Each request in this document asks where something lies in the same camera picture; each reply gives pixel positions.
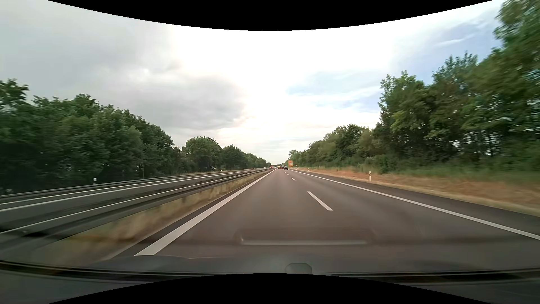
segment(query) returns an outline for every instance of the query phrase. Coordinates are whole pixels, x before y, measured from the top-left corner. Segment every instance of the solid white line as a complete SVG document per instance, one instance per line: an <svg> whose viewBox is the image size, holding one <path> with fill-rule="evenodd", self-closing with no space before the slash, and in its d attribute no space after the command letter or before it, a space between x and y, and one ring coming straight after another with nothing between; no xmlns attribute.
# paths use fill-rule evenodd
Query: solid white line
<svg viewBox="0 0 540 304"><path fill-rule="evenodd" d="M530 237L532 239L540 240L540 235L536 235L536 234L533 234L533 233L530 233L530 232L526 232L526 231L511 228L511 227L503 226L503 225L500 225L500 224L492 223L492 222L489 222L489 221L477 219L477 218L472 217L472 216L464 215L464 214L461 214L461 213L449 211L449 210L438 208L438 207L433 207L433 206L430 206L430 205L427 205L427 204L407 200L407 199L404 199L404 198L401 198L401 197L398 197L398 196L394 196L394 195L390 195L390 194L386 194L386 193L382 193L382 192L378 192L378 191L373 191L373 190L370 190L370 189L354 186L354 185L351 185L351 184L346 184L346 183L342 183L342 182L338 182L338 181L329 180L329 179L326 179L324 177L311 175L311 174L307 174L307 173L304 173L304 172L299 172L299 171L297 171L297 172L305 174L305 175L313 176L313 177L318 177L320 179L335 182L335 183L338 183L338 184L344 184L345 186L350 186L350 187L354 187L354 188L357 188L357 189L362 189L362 190L365 190L365 191L369 191L369 192L372 192L372 193L377 193L377 194L380 194L380 195L391 197L393 199L401 200L401 201L408 202L408 203L411 203L411 204L415 204L415 205L418 205L418 206L422 206L422 207L437 210L437 211L440 211L440 212L448 213L448 214L455 215L455 216L458 216L458 217L461 217L461 218L464 218L464 219L467 219L467 220L471 220L471 221L475 221L475 222L478 222L478 223L486 224L488 226L492 226L492 227L499 228L499 229L502 229L502 230L506 230L506 231L509 231L509 232L521 234L523 236L528 236L528 237Z"/></svg>
<svg viewBox="0 0 540 304"><path fill-rule="evenodd" d="M157 240L153 244L151 244L148 247L144 248L143 250L141 250L136 255L154 255L154 254L160 252L163 248L165 248L167 245L169 245L170 243L175 241L177 238L182 236L188 230L193 228L196 224L200 223L202 220L207 218L209 215L214 213L216 210L223 207L223 205L230 202L233 198L237 197L238 195L240 195L240 193L246 191L249 187L253 186L258 181L264 179L266 176L268 176L268 174L270 174L272 172L273 171L270 171L266 175L264 175L261 178L255 180L254 182L252 182L251 184L249 184L249 185L243 187L242 189L240 189L239 191L235 192L233 195L227 197L226 199L222 200L221 202L219 202L219 203L213 205L212 207L208 208L207 210L205 210L201 214L197 215L196 217L194 217L191 220L184 223L182 226L180 226L180 227L176 228L175 230L169 232L167 235L165 235L161 239Z"/></svg>
<svg viewBox="0 0 540 304"><path fill-rule="evenodd" d="M309 195L311 195L316 201L318 201L319 204L321 204L326 210L328 210L328 211L333 211L328 205L326 205L326 204L323 203L321 200L319 200L319 198L316 197L313 193L311 193L311 192L309 192L309 191L308 191L307 193L308 193Z"/></svg>

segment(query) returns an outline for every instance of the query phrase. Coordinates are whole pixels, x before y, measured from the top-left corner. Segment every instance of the green tree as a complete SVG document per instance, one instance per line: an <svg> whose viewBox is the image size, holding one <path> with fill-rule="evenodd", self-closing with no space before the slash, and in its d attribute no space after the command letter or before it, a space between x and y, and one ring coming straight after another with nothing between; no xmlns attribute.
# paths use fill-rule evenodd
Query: green tree
<svg viewBox="0 0 540 304"><path fill-rule="evenodd" d="M197 136L187 140L186 157L191 159L198 171L212 171L221 165L221 146L213 138Z"/></svg>

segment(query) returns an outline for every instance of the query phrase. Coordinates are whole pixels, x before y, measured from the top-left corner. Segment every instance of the highway lane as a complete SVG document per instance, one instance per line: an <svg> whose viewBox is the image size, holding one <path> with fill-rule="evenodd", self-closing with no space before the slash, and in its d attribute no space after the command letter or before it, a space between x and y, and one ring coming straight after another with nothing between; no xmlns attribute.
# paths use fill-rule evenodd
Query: highway lane
<svg viewBox="0 0 540 304"><path fill-rule="evenodd" d="M295 170L274 170L120 256L294 253L370 261L357 271L381 270L377 260L431 261L440 268L436 270L540 266L540 240L535 234L522 235L348 186L354 181L344 180L345 185L330 181L333 177L320 177L324 179ZM507 228L529 229L522 232L538 231L537 218L532 216L372 184L362 186L404 199L414 197L415 202L437 208L453 207L447 211L480 220L485 215L501 221L490 223ZM403 265L393 267L404 270Z"/></svg>

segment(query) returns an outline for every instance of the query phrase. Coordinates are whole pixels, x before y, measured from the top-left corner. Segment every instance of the tree line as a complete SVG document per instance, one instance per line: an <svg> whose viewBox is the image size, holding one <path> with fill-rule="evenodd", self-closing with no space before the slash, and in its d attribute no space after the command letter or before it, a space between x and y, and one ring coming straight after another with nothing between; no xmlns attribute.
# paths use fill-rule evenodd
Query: tree line
<svg viewBox="0 0 540 304"><path fill-rule="evenodd" d="M160 127L89 95L28 101L28 90L0 81L0 194L269 167L205 136L175 146Z"/></svg>
<svg viewBox="0 0 540 304"><path fill-rule="evenodd" d="M441 164L540 171L540 4L506 1L497 19L502 46L487 58L450 56L431 84L387 75L375 128L337 127L289 159L381 173Z"/></svg>

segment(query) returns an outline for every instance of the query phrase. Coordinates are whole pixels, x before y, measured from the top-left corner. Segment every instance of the white lane marking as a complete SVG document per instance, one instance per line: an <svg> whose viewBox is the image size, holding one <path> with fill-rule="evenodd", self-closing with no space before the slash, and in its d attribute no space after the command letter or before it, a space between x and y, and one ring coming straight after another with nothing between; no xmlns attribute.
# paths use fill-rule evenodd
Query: white lane marking
<svg viewBox="0 0 540 304"><path fill-rule="evenodd" d="M503 225L500 225L500 224L492 223L492 222L489 222L489 221L477 219L477 218L472 217L472 216L464 215L464 214L461 214L461 213L449 211L449 210L442 209L442 208L438 208L438 207L433 207L433 206L430 206L430 205L427 205L427 204L423 204L423 203L419 203L419 202L407 200L407 199L404 199L404 198L402 198L402 197L398 197L398 196L394 196L394 195L390 195L390 194L386 194L386 193L382 193L382 192L378 192L378 191L374 191L374 190L370 190L370 189L366 189L366 188L354 186L354 185L351 185L351 184L346 184L346 183L342 183L342 182L338 182L338 181L329 180L329 179L326 179L326 178L324 178L324 177L320 177L320 176L316 176L316 175L311 175L311 174L307 174L307 173L304 173L304 172L299 172L299 171L297 171L297 172L298 172L298 173L305 174L305 175L313 176L313 177L318 177L318 178L320 178L320 179L327 180L327 181L331 181L331 182L335 182L335 183L338 183L338 184L344 184L345 186L350 186L350 187L362 189L362 190L365 190L365 191L369 191L369 192L372 192L372 193L377 193L377 194L380 194L380 195L384 195L384 196L387 196L387 197L391 197L391 198L393 198L393 199L401 200L401 201L408 202L408 203L411 203L411 204L415 204L415 205L418 205L418 206L423 206L423 207L426 207L426 208L429 208L429 209L433 209L433 210L437 210L437 211L440 211L440 212L444 212L444 213L448 213L448 214L451 214L451 215L455 215L455 216L458 216L458 217L461 217L461 218L464 218L464 219L467 219L467 220L471 220L471 221L475 221L475 222L478 222L478 223L486 224L486 225L488 225L488 226L492 226L492 227L499 228L499 229L502 229L502 230L506 230L506 231L509 231L509 232L521 234L521 235L523 235L523 236L528 236L528 237L530 237L530 238L532 238L532 239L540 240L540 235L536 235L536 234L533 234L533 233L530 233L530 232L526 232L526 231L522 231L522 230L518 230L518 229L511 228L511 227L503 226Z"/></svg>
<svg viewBox="0 0 540 304"><path fill-rule="evenodd" d="M321 204L326 210L328 211L333 211L327 204L323 203L321 200L319 200L318 197L316 197L313 193L311 192L307 192L309 195L311 195L316 201L319 202L319 204Z"/></svg>
<svg viewBox="0 0 540 304"><path fill-rule="evenodd" d="M173 241L175 241L177 238L179 238L180 236L182 236L184 233L186 233L188 230L190 230L191 228L193 228L196 224L200 223L202 220L204 220L205 218L207 218L209 215L211 215L212 213L214 213L216 210L218 210L219 208L223 207L223 205L225 205L226 203L230 202L233 198L237 197L238 195L240 195L240 193L246 191L249 187L253 186L254 184L256 184L258 181L264 179L266 176L268 176L268 174L272 173L272 171L270 171L269 173L265 174L264 176L262 176L261 178L255 180L254 182L252 182L251 184L243 187L242 189L240 189L239 191L235 192L233 195L227 197L226 199L222 200L221 202L213 205L212 207L208 208L207 210L205 210L204 212L202 212L201 214L197 215L196 217L190 219L189 221L187 221L186 223L184 223L182 226L176 228L175 230L169 232L167 235L165 235L164 237L162 237L161 239L157 240L156 242L152 243L151 245L149 245L148 247L144 248L143 250L141 250L139 253L137 253L136 255L154 255L158 252L160 252L163 248L165 248L167 245L169 245L170 243L172 243Z"/></svg>
<svg viewBox="0 0 540 304"><path fill-rule="evenodd" d="M220 176L220 175L224 175L224 174L227 174L227 173L198 176L198 177L195 177L193 179L179 179L179 180L173 180L173 181L168 181L168 182L164 182L164 183L156 183L156 184L150 184L150 185L145 185L145 186L136 186L136 187L131 187L131 188L124 188L124 189L117 189L117 190L111 190L111 191L103 191L103 192L91 193L91 194L86 194L86 195L78 195L78 196L66 197L65 199L58 199L58 200L53 200L53 201L46 201L46 202L41 202L41 203L34 203L34 204L29 204L29 205L23 205L23 206L0 209L0 212L9 211L9 210L16 210L16 209L32 207L32 206L38 206L38 205L43 205L43 204L49 204L49 203L62 202L62 201L67 201L67 200L73 200L73 199L78 199L80 197L95 196L95 195L99 195L99 194L112 193L112 192L124 191L124 190L129 190L129 189L137 189L137 188L144 188L144 187L149 187L149 186L157 186L157 185L161 185L161 184L175 183L175 182L179 182L179 181L190 181L190 180L200 179L200 178L203 178L203 177ZM112 188L125 187L125 186L126 185L116 186L116 187L111 187L111 188L105 188L105 189L112 189ZM99 189L81 191L81 192L76 192L76 193L82 193L82 192L88 192L88 191L96 191L96 190L99 190ZM54 196L69 195L69 194L73 194L73 193L58 194L58 195L54 195ZM23 200L23 201L15 201L15 202L7 202L7 203L2 203L2 204L13 204L13 203L25 202L25 201L30 201L30 200L47 199L49 197L52 197L52 196L37 197L35 199L29 199L29 200Z"/></svg>

